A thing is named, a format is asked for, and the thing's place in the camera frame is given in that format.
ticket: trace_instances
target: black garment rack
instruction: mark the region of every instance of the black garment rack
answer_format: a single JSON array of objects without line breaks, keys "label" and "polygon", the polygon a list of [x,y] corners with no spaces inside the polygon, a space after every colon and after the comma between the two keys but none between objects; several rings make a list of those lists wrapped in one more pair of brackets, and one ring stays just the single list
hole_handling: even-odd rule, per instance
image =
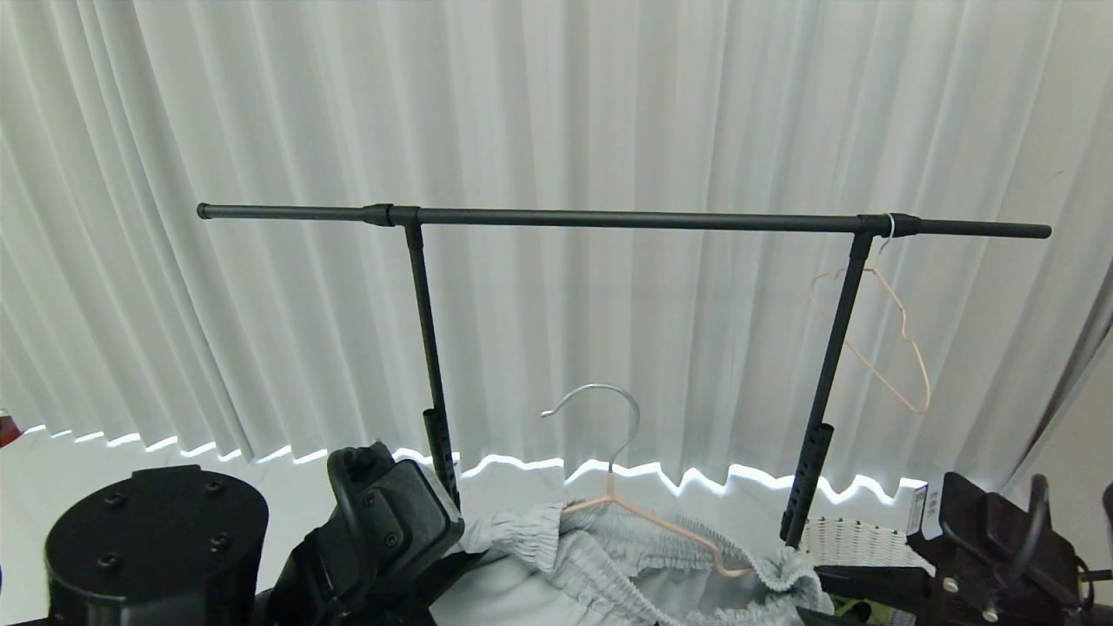
[{"label": "black garment rack", "polygon": [[444,385],[441,361],[436,351],[433,330],[433,309],[430,303],[429,276],[422,242],[422,225],[466,224],[483,226],[564,226],[589,228],[664,228],[684,231],[759,231],[796,233],[850,233],[850,257],[846,277],[835,310],[827,351],[819,370],[819,382],[811,402],[808,426],[800,443],[792,490],[781,517],[780,538],[786,545],[799,547],[808,511],[819,485],[819,476],[827,458],[835,429],[824,423],[824,412],[830,397],[835,370],[838,366],[843,343],[846,340],[850,313],[858,294],[858,284],[865,270],[866,257],[874,237],[905,237],[909,235],[967,235],[983,237],[1014,237],[1043,239],[1051,236],[1051,226],[1042,224],[1005,224],[995,222],[961,222],[948,219],[920,219],[913,215],[888,213],[879,215],[747,215],[722,213],[646,213],[600,211],[523,211],[523,209],[465,209],[425,208],[376,204],[364,207],[332,206],[259,206],[259,205],[197,205],[197,215],[209,218],[252,219],[319,219],[329,222],[365,222],[375,226],[402,226],[410,247],[417,314],[421,319],[422,340],[425,344],[425,363],[433,395],[433,408],[424,411],[425,433],[429,438],[433,467],[456,505],[460,492],[452,462],[452,442],[444,405]]}]

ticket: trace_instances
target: curtain fold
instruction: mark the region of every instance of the curtain fold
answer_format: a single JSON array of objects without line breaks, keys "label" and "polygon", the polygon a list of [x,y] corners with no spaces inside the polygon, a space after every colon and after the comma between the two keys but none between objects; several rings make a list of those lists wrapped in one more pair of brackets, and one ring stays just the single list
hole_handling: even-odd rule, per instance
[{"label": "curtain fold", "polygon": [[[895,239],[935,385],[844,354],[826,476],[999,486],[1113,261],[1113,7],[718,2],[0,6],[0,404],[249,458],[427,453],[401,232],[201,222],[198,202],[1041,222]],[[791,473],[849,237],[425,228],[453,442]],[[821,282],[833,309],[838,286]],[[867,275],[849,340],[919,373]]]}]

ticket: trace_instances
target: screw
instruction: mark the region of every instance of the screw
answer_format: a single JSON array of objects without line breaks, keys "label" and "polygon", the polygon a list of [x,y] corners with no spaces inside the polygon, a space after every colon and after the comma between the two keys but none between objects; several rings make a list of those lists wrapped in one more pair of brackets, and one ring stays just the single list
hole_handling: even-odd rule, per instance
[{"label": "screw", "polygon": [[118,508],[122,507],[124,502],[126,502],[126,501],[127,501],[127,498],[124,496],[124,493],[115,493],[114,492],[114,493],[109,493],[108,496],[105,496],[105,505],[109,509],[118,509]]},{"label": "screw", "polygon": [[107,555],[97,559],[97,567],[101,569],[116,569],[120,566],[122,559],[114,552],[108,552]]},{"label": "screw", "polygon": [[232,539],[224,532],[209,539],[209,546],[211,546],[211,550],[214,552],[219,552],[220,550],[226,549],[230,544]]}]

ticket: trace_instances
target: woven basket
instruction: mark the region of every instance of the woven basket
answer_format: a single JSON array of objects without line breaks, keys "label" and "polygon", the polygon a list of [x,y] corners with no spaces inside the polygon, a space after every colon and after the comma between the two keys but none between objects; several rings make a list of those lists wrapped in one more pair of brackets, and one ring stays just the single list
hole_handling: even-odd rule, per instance
[{"label": "woven basket", "polygon": [[800,549],[816,565],[922,567],[935,574],[935,568],[908,547],[904,532],[856,520],[808,520]]}]

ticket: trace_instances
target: empty hanger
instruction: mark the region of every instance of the empty hanger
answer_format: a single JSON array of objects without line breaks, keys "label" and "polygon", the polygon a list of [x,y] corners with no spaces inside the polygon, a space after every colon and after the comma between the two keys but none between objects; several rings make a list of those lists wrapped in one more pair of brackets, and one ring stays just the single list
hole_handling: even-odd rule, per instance
[{"label": "empty hanger", "polygon": [[[889,282],[885,280],[885,276],[881,274],[881,271],[877,267],[878,262],[880,262],[881,260],[881,253],[885,252],[885,246],[889,245],[889,242],[893,241],[893,234],[896,231],[897,223],[896,219],[894,219],[892,213],[889,214],[889,224],[890,224],[889,236],[885,238],[885,243],[883,243],[880,250],[877,251],[877,258],[874,260],[874,267],[865,267],[863,271],[869,272],[874,276],[877,276],[877,282],[881,283],[881,287],[885,288],[885,291],[889,294],[889,299],[893,300],[893,303],[896,304],[897,309],[900,311],[900,339],[906,343],[908,343],[909,345],[912,345],[912,350],[916,354],[916,362],[917,364],[919,364],[919,372],[924,376],[924,405],[916,407],[915,404],[912,403],[912,401],[905,398],[903,393],[897,391],[897,388],[894,387],[893,383],[888,381],[888,379],[883,376],[881,373],[877,371],[877,368],[874,366],[874,363],[869,359],[866,359],[866,356],[861,352],[859,352],[858,349],[855,348],[853,343],[850,343],[850,340],[844,340],[843,343],[850,350],[850,352],[854,353],[855,356],[857,356],[863,363],[865,363],[866,368],[869,368],[869,371],[873,372],[875,376],[877,376],[877,380],[881,381],[881,383],[885,387],[887,387],[889,391],[892,391],[893,394],[897,397],[898,400],[904,402],[905,407],[908,407],[908,410],[916,413],[917,415],[923,415],[927,413],[928,408],[930,408],[932,405],[932,379],[927,375],[927,365],[924,364],[924,355],[920,354],[919,352],[919,345],[916,343],[916,340],[908,336],[908,330],[907,330],[908,312],[905,310],[905,305],[903,302],[900,302],[900,299],[897,296],[897,293],[893,290],[893,286],[889,285]],[[824,311],[821,306],[819,306],[819,303],[816,302],[816,283],[818,283],[821,278],[830,278],[831,281],[838,280],[838,277],[841,276],[844,272],[846,272],[846,267],[841,267],[836,272],[827,272],[826,274],[819,274],[815,278],[811,278],[811,285],[808,287],[808,300],[811,301],[811,306],[815,307],[815,310],[818,311],[819,314],[823,315],[828,323],[834,323],[834,320],[826,311]]]},{"label": "empty hanger", "polygon": [[638,427],[641,426],[641,409],[638,408],[638,401],[633,399],[633,395],[630,395],[630,392],[628,392],[624,389],[614,387],[613,384],[607,384],[600,382],[588,383],[582,387],[578,387],[572,391],[568,392],[567,394],[564,394],[564,398],[561,398],[561,401],[558,402],[555,407],[553,407],[548,411],[542,411],[541,418],[544,419],[548,418],[549,415],[555,414],[558,411],[561,410],[562,407],[564,407],[564,404],[569,400],[572,399],[572,397],[580,393],[581,391],[585,391],[589,389],[605,389],[609,391],[614,391],[617,393],[620,393],[622,394],[623,398],[626,398],[627,402],[630,403],[630,433],[627,436],[627,439],[622,443],[622,446],[618,450],[615,450],[613,454],[611,454],[610,460],[608,460],[607,462],[607,495],[599,498],[594,498],[592,500],[587,500],[583,502],[565,507],[564,512],[562,515],[567,516],[569,513],[572,513],[581,509],[594,507],[597,505],[605,505],[608,502],[613,502],[642,519],[646,519],[652,524],[656,524],[657,526],[660,526],[661,528],[664,528],[666,530],[676,532],[677,535],[691,539],[692,541],[696,541],[697,544],[706,547],[708,550],[711,551],[711,556],[715,559],[715,568],[722,576],[733,578],[752,571],[752,569],[750,568],[727,569],[722,561],[722,549],[719,548],[719,546],[717,546],[715,542],[709,541],[690,530],[687,530],[674,524],[666,521],[649,511],[642,510],[614,495],[614,459],[617,459],[618,456],[622,452],[622,450],[626,450],[626,447],[629,446],[631,441],[633,441],[634,436],[638,434]]}]

